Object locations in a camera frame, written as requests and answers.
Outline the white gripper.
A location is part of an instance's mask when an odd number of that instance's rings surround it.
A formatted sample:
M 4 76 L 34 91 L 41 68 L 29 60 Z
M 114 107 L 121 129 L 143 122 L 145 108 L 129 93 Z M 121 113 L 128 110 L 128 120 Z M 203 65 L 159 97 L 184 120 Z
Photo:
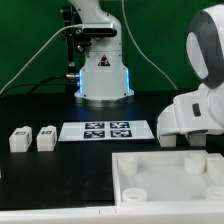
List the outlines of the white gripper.
M 224 133 L 224 126 L 208 110 L 208 92 L 194 91 L 173 99 L 157 120 L 157 136 L 162 147 L 175 147 L 176 134 L 186 135 L 191 146 L 205 146 L 206 135 Z

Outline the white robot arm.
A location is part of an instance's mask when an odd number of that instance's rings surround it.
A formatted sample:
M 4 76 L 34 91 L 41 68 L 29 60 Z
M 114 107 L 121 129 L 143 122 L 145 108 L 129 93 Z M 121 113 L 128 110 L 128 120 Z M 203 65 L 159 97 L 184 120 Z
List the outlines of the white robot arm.
M 85 53 L 75 98 L 92 106 L 111 106 L 134 95 L 122 62 L 121 24 L 103 11 L 99 0 L 68 0 L 78 11 L 77 49 Z M 161 146 L 172 147 L 176 136 L 192 146 L 207 135 L 224 133 L 224 4 L 196 14 L 186 38 L 189 64 L 201 81 L 196 91 L 176 96 L 157 120 Z

